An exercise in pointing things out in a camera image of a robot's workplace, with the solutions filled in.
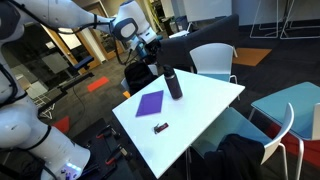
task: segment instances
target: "black jacket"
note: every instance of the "black jacket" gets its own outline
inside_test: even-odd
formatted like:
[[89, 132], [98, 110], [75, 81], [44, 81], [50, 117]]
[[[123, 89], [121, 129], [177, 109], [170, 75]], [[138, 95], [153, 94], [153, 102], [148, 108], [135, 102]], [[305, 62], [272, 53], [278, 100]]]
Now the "black jacket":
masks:
[[217, 151], [207, 152], [204, 160], [214, 180], [261, 180], [262, 143], [229, 134]]

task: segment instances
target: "black water bottle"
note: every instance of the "black water bottle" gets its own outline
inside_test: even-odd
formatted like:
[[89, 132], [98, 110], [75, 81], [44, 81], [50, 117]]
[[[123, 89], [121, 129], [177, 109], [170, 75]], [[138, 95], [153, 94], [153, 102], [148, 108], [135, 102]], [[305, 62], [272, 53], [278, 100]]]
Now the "black water bottle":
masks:
[[171, 96], [174, 100], [178, 100], [182, 97], [182, 91], [179, 85], [178, 77], [174, 72], [174, 69], [169, 65], [163, 66], [164, 78], [168, 85]]

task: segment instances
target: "trash bin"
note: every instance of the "trash bin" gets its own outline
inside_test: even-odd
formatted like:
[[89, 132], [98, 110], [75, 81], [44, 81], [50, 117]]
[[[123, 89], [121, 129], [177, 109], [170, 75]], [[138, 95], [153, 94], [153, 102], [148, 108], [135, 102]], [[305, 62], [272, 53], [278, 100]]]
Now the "trash bin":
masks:
[[188, 29], [187, 16], [177, 17], [175, 22], [176, 22], [177, 30], [179, 32], [182, 31], [182, 30], [187, 30]]

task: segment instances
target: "backpack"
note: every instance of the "backpack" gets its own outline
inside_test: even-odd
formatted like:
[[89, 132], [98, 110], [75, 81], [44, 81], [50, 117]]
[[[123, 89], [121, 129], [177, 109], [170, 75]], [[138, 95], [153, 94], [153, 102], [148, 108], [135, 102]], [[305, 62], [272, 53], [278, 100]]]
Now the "backpack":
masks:
[[153, 75], [148, 65], [142, 61], [136, 61], [128, 65], [124, 70], [124, 75], [131, 96], [158, 77]]

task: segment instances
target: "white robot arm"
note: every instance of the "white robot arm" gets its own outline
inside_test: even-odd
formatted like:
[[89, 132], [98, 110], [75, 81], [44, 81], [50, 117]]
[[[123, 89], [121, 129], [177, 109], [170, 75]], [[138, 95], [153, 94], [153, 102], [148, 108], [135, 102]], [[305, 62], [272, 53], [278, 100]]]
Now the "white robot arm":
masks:
[[[135, 1], [123, 3], [114, 19], [86, 12], [71, 0], [3, 0], [0, 50], [4, 43], [20, 38], [28, 22], [40, 22], [55, 30], [96, 28], [121, 41], [150, 43], [156, 39]], [[0, 148], [17, 147], [42, 158], [53, 174], [43, 171], [41, 179], [65, 179], [66, 173], [71, 174], [70, 180], [79, 178], [90, 158], [89, 150], [39, 121], [38, 108], [14, 77], [0, 51]]]

